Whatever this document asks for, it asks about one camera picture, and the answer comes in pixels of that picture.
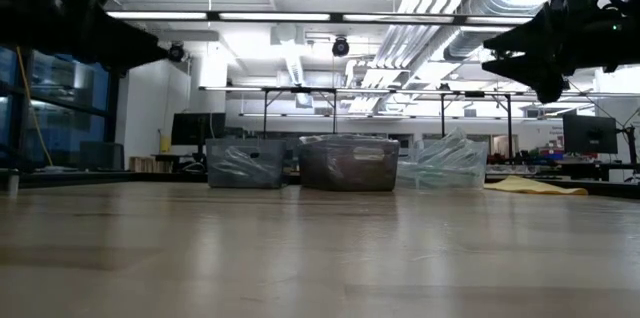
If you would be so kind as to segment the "yellow cloth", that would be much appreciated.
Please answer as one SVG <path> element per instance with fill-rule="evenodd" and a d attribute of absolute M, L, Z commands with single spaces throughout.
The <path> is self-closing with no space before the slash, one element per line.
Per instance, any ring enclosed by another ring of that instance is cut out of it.
<path fill-rule="evenodd" d="M 588 195 L 584 188 L 562 188 L 556 185 L 539 182 L 518 176 L 508 176 L 495 183 L 485 183 L 485 189 L 508 193 L 542 194 L 542 195 Z"/>

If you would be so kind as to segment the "large glass window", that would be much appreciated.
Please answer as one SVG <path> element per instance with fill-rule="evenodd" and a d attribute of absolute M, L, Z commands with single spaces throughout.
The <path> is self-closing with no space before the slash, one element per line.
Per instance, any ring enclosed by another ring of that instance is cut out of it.
<path fill-rule="evenodd" d="M 119 85 L 99 64 L 0 46 L 0 168 L 80 169 L 80 143 L 114 139 Z"/>

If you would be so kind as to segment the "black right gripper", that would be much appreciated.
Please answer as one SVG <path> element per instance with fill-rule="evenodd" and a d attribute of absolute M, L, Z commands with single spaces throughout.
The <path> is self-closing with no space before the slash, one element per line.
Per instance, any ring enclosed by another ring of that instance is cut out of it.
<path fill-rule="evenodd" d="M 564 75 L 601 67 L 640 64 L 640 0 L 549 0 L 544 12 L 483 42 L 495 51 L 532 52 L 548 39 L 548 56 L 498 56 L 484 71 L 531 88 L 541 103 L 556 102 Z"/>

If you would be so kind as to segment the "grey translucent plastic bin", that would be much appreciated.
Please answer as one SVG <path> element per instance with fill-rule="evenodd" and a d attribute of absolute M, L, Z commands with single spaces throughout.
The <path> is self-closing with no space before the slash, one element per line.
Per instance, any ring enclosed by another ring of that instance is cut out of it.
<path fill-rule="evenodd" d="M 228 173 L 218 171 L 215 164 L 220 161 L 224 150 L 228 147 L 237 147 L 244 152 L 251 152 L 251 157 L 261 162 L 272 161 L 281 170 L 281 176 L 271 181 L 252 182 L 246 178 L 234 178 Z M 287 151 L 286 142 L 283 140 L 208 139 L 205 148 L 207 182 L 211 188 L 279 189 L 283 184 L 283 167 Z"/>
<path fill-rule="evenodd" d="M 299 145 L 300 184 L 339 192 L 389 192 L 395 188 L 399 148 Z"/>

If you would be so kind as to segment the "black workstation frame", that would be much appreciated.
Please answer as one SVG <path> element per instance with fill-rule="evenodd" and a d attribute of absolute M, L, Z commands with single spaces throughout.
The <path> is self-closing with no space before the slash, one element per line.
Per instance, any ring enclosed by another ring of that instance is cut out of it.
<path fill-rule="evenodd" d="M 520 125 L 547 122 L 557 126 L 561 116 L 568 113 L 596 113 L 616 119 L 618 125 L 625 117 L 607 105 L 625 103 L 640 107 L 640 94 L 569 91 L 554 103 L 540 103 L 531 92 L 436 92 L 421 95 L 395 94 L 385 105 L 384 113 L 396 118 L 437 120 L 440 131 L 446 131 L 449 120 L 458 123 L 494 121 L 502 127 L 495 134 L 515 135 Z"/>
<path fill-rule="evenodd" d="M 398 114 L 365 107 L 388 90 L 305 86 L 233 86 L 200 88 L 226 99 L 227 120 L 263 135 L 270 132 L 375 133 Z"/>

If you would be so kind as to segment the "clear plastic bin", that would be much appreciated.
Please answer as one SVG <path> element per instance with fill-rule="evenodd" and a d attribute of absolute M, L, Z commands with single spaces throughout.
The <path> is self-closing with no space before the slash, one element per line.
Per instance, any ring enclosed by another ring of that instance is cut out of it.
<path fill-rule="evenodd" d="M 482 189 L 486 177 L 488 143 L 468 138 L 457 127 L 439 140 L 421 140 L 397 165 L 396 183 L 403 188 Z"/>

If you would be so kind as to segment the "black computer monitor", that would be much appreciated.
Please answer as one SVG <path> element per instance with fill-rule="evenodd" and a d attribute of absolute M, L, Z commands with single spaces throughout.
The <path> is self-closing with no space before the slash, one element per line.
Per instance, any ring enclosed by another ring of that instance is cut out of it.
<path fill-rule="evenodd" d="M 579 154 L 617 154 L 617 128 L 613 118 L 564 115 L 564 150 Z"/>
<path fill-rule="evenodd" d="M 224 135 L 225 113 L 176 113 L 171 130 L 172 146 L 195 146 L 202 156 L 207 139 Z"/>

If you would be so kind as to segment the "wooden rack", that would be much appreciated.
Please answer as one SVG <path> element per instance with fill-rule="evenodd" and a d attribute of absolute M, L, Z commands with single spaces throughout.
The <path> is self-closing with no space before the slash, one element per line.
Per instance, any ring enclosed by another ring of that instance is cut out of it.
<path fill-rule="evenodd" d="M 154 157 L 129 158 L 129 170 L 135 173 L 170 173 L 171 163 L 157 161 Z"/>

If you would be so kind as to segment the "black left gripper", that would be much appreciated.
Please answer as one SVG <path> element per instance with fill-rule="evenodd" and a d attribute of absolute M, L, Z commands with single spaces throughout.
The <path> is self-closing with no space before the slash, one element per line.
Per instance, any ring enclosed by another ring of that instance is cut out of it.
<path fill-rule="evenodd" d="M 0 45 L 74 54 L 83 63 L 129 70 L 167 59 L 159 39 L 109 16 L 108 0 L 0 0 Z"/>

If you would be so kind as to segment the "dark grey chair back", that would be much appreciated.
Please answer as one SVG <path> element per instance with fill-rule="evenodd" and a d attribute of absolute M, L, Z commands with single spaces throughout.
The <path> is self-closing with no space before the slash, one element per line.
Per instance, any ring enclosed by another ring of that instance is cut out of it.
<path fill-rule="evenodd" d="M 124 146 L 119 143 L 80 143 L 78 167 L 90 171 L 122 171 L 124 169 Z"/>

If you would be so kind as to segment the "long ceiling light strip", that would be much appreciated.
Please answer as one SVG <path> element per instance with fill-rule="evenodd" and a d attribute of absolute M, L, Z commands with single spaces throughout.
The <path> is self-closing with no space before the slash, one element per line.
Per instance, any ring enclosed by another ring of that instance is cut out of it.
<path fill-rule="evenodd" d="M 513 27 L 532 16 L 259 11 L 108 11 L 113 18 L 153 22 L 328 23 Z"/>

